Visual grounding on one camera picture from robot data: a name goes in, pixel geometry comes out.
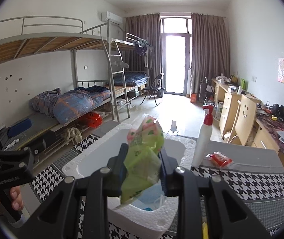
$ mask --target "drawer handle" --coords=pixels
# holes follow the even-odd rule
[[[263,143],[263,141],[261,141],[261,143],[262,143],[262,146],[263,146],[265,149],[267,149],[267,147],[265,146],[265,144]]]

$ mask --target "bolt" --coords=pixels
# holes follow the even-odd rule
[[[175,172],[177,173],[183,173],[185,172],[185,168],[184,167],[181,167],[181,166],[178,166],[175,168]]]
[[[74,178],[72,176],[67,176],[64,178],[65,183],[71,183],[74,181]]]
[[[222,181],[222,178],[221,178],[221,176],[219,176],[219,175],[213,175],[213,176],[212,176],[212,181],[213,181],[213,182],[221,182],[221,181]]]
[[[100,169],[100,172],[103,173],[103,174],[107,174],[107,173],[111,172],[111,168],[110,167],[102,167]]]

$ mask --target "human hand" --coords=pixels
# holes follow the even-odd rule
[[[14,210],[22,210],[24,203],[22,201],[22,195],[20,186],[16,186],[10,189],[10,196],[13,199],[11,206]]]

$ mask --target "red cap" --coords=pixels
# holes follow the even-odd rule
[[[203,109],[208,109],[208,114],[206,114],[204,118],[204,124],[207,126],[212,126],[213,124],[212,112],[213,112],[214,106],[213,105],[203,106]]]

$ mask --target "air conditioner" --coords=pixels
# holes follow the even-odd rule
[[[123,18],[114,13],[111,13],[111,12],[102,13],[102,21],[107,22],[108,20],[116,24],[123,23]]]

